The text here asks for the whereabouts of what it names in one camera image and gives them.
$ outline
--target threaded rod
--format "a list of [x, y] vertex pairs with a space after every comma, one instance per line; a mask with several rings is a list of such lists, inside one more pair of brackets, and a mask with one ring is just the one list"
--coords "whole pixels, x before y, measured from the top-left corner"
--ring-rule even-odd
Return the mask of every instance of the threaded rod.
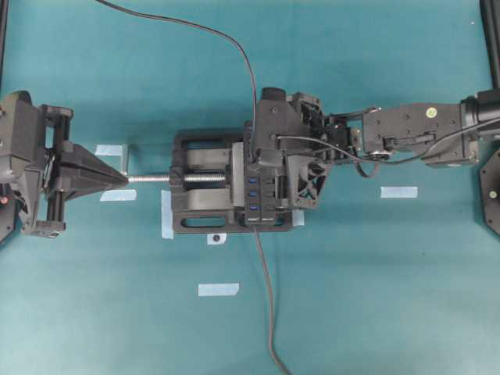
[[[185, 182], [223, 182], [226, 176], [222, 173], [190, 173], [184, 175]], [[169, 182], [169, 175], [165, 174], [144, 174], [132, 175], [128, 177], [130, 184], [137, 182]]]

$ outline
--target teal table surface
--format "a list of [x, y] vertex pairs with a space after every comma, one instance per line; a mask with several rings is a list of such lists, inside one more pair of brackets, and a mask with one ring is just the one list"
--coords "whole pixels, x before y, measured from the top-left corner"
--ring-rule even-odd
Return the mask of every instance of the teal table surface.
[[[259, 89], [316, 95], [328, 113], [491, 87], [475, 0], [119, 3], [231, 34]], [[167, 170], [178, 130], [252, 115], [234, 46], [92, 0], [11, 0], [2, 94], [19, 89], [74, 109], [71, 139], [90, 150], [130, 144], [132, 173]], [[498, 145], [482, 146], [484, 162]], [[419, 196], [380, 199], [381, 186]], [[56, 240], [15, 233], [0, 248], [0, 374], [278, 373], [252, 235], [162, 239], [168, 187], [136, 188], [133, 202], [70, 202]], [[364, 180], [338, 167], [325, 189], [304, 227], [262, 235], [293, 373], [500, 373], [500, 242], [477, 168], [415, 162]], [[199, 298], [212, 283], [241, 286]]]

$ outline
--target white tape strip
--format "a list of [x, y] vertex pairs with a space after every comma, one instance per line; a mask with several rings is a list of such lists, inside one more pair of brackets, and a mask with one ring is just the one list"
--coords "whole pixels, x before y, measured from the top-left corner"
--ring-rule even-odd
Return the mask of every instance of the white tape strip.
[[198, 297], [222, 297], [236, 295], [240, 290], [240, 283], [232, 284], [199, 284]]
[[102, 193], [101, 202], [135, 201], [138, 193], [135, 190], [108, 190]]
[[416, 198], [419, 194], [417, 186], [382, 186], [381, 198]]
[[206, 235], [206, 243], [208, 245], [222, 245], [226, 242], [227, 233], [212, 233]]
[[291, 212], [291, 223], [294, 227], [305, 225], [305, 215], [303, 209], [294, 209]]
[[121, 145], [97, 145], [95, 148], [95, 154], [101, 156], [121, 156], [122, 146]]
[[162, 190], [162, 238], [166, 238], [167, 240], [173, 239], [173, 217], [170, 197], [170, 191]]

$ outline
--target black cable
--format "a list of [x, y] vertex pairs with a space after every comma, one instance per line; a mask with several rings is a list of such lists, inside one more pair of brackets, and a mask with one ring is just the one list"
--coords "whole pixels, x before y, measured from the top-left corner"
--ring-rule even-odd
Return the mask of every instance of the black cable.
[[454, 137], [457, 137], [461, 134], [469, 133], [472, 130], [477, 130], [481, 127], [487, 127], [488, 125], [492, 125], [493, 123], [497, 123], [498, 120], [499, 119], [493, 119], [493, 120], [486, 121], [484, 123], [477, 123], [476, 125], [472, 125], [470, 127], [466, 127], [464, 129], [461, 129], [461, 130], [457, 130], [457, 131], [450, 133], [450, 134], [446, 134], [444, 137], [437, 139], [424, 152], [421, 152], [418, 155], [412, 156], [411, 158], [402, 159], [402, 160], [395, 160], [393, 162], [389, 162], [387, 160], [372, 160], [372, 159], [368, 159], [368, 158], [358, 157], [358, 156], [351, 154], [350, 152], [343, 150], [342, 148], [331, 145], [328, 142], [324, 142], [324, 141], [321, 141], [319, 139], [315, 139], [315, 138], [311, 138], [311, 137], [299, 137], [299, 136], [294, 136], [294, 135], [278, 135], [277, 139], [278, 140], [280, 140], [280, 139], [299, 139], [299, 140], [303, 140], [303, 141], [316, 142], [316, 143], [319, 143], [320, 145], [327, 146], [330, 149], [339, 151], [340, 153], [346, 155], [347, 157], [353, 159], [354, 161], [356, 161], [358, 163], [373, 163], [373, 164], [384, 164], [384, 165], [389, 165], [389, 166], [395, 166], [398, 164], [410, 163], [410, 162], [413, 162], [417, 159], [422, 159], [427, 154], [431, 153], [437, 146], [439, 146], [443, 142], [446, 142], [447, 140], [454, 138]]
[[234, 39], [233, 37], [231, 37], [228, 34], [223, 33], [222, 31], [218, 31], [216, 29], [212, 29], [211, 27], [202, 26], [202, 25], [199, 25], [197, 23], [190, 22], [190, 21], [179, 20], [178, 18], [173, 18], [173, 17], [168, 17], [168, 16], [157, 16], [155, 14], [135, 12], [134, 10], [124, 8], [124, 7], [116, 5], [116, 4], [112, 4], [111, 2], [107, 2], [106, 0], [95, 0], [95, 1], [99, 2], [103, 5], [106, 5], [109, 8], [118, 10], [118, 11], [123, 12], [123, 13], [130, 14], [132, 16], [147, 18], [150, 20], [160, 20], [160, 21], [171, 22], [171, 23], [179, 23], [181, 25], [193, 27], [193, 28], [198, 29], [198, 30], [203, 30], [203, 31], [209, 32], [211, 34], [217, 35], [219, 37], [222, 37], [222, 38], [228, 40], [230, 43], [232, 43], [237, 48], [237, 50], [241, 53], [241, 56], [243, 57], [243, 60], [245, 61], [245, 65], [247, 67], [248, 73], [250, 74], [250, 81], [252, 82], [252, 102], [253, 102], [253, 104], [252, 104], [252, 112], [253, 112], [253, 114], [252, 114], [252, 117], [253, 117], [252, 126], [255, 129], [255, 121], [256, 121], [256, 117], [257, 117], [257, 85], [255, 83], [255, 75], [253, 73], [252, 66], [250, 65], [250, 60], [248, 60], [248, 57], [247, 57], [245, 50], [238, 43], [238, 41], [236, 39]]
[[365, 172], [365, 170], [361, 167], [361, 164], [358, 162], [354, 162], [354, 166], [358, 175], [363, 178], [374, 178], [380, 172], [380, 164], [373, 164], [373, 169], [370, 173]]
[[259, 232], [257, 227], [253, 227], [253, 234], [255, 235], [255, 243], [257, 244], [257, 251], [259, 253], [260, 262], [262, 263], [262, 271], [264, 272], [264, 277], [266, 280], [267, 298], [269, 299], [269, 330], [267, 334], [267, 348], [269, 349], [269, 354], [273, 359], [276, 366], [285, 375], [291, 375], [287, 367], [281, 362], [280, 357], [274, 351], [274, 297], [273, 297], [273, 285], [271, 283], [271, 277], [269, 275], [269, 270], [267, 269], [266, 257], [264, 256], [263, 245], [260, 242]]

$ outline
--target metal bolt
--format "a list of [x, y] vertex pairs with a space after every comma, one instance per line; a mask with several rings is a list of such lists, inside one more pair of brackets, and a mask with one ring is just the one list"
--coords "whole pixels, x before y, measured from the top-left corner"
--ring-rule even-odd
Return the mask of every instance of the metal bolt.
[[435, 116], [438, 115], [438, 110], [435, 109], [434, 107], [429, 107], [427, 111], [425, 112], [425, 115], [429, 117], [430, 119], [433, 119]]
[[[168, 174], [146, 174], [139, 176], [129, 176], [128, 182], [169, 182]], [[189, 173], [184, 175], [185, 182], [223, 182], [226, 176], [223, 173]]]

